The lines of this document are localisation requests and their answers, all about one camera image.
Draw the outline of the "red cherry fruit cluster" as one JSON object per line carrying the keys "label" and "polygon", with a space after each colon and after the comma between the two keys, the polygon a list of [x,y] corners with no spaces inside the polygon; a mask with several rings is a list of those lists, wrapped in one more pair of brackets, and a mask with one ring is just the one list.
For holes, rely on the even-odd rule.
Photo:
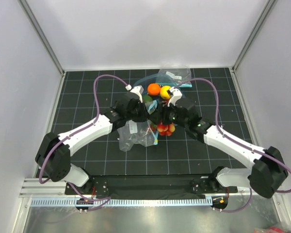
{"label": "red cherry fruit cluster", "polygon": [[148,132],[150,133],[154,133],[154,134],[159,134],[159,135],[166,135],[166,136],[171,136],[172,133],[175,131],[176,127],[175,125],[172,124],[168,124],[168,125],[164,125],[164,124],[158,124],[155,125],[154,123],[150,123]]}

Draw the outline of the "green lime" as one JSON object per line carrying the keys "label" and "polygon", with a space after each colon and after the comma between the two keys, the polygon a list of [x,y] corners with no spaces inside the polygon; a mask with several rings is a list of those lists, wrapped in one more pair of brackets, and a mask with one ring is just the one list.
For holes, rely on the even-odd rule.
{"label": "green lime", "polygon": [[143,101],[144,103],[149,103],[153,101],[153,98],[149,95],[143,95]]}

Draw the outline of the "clear zip top bag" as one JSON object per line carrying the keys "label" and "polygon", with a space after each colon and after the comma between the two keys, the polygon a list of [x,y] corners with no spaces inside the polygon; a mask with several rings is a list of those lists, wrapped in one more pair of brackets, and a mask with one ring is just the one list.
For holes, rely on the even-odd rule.
{"label": "clear zip top bag", "polygon": [[127,152],[134,145],[144,147],[154,146],[158,143],[158,134],[148,132],[150,120],[145,122],[124,121],[124,125],[117,129],[119,133],[119,149]]}

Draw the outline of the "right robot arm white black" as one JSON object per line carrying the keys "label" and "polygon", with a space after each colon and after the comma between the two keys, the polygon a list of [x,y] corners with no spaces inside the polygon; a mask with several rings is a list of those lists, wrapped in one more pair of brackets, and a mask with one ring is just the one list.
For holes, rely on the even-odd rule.
{"label": "right robot arm white black", "polygon": [[288,169],[280,151],[275,147],[264,149],[250,144],[211,121],[199,116],[187,99],[175,105],[159,103],[149,119],[155,124],[175,123],[185,129],[190,138],[217,148],[242,163],[245,169],[218,168],[209,179],[213,192],[228,186],[250,187],[264,198],[271,198],[288,177]]}

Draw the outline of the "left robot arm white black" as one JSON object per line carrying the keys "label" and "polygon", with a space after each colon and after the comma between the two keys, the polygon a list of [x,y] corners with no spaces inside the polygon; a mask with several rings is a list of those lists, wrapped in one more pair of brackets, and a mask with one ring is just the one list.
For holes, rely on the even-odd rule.
{"label": "left robot arm white black", "polygon": [[84,169],[71,164],[71,156],[90,142],[125,126],[126,122],[143,122],[147,117],[142,95],[127,92],[114,106],[87,123],[62,134],[47,133],[35,157],[41,168],[40,183],[44,184],[49,180],[66,181],[73,183],[82,194],[90,193],[93,182]]}

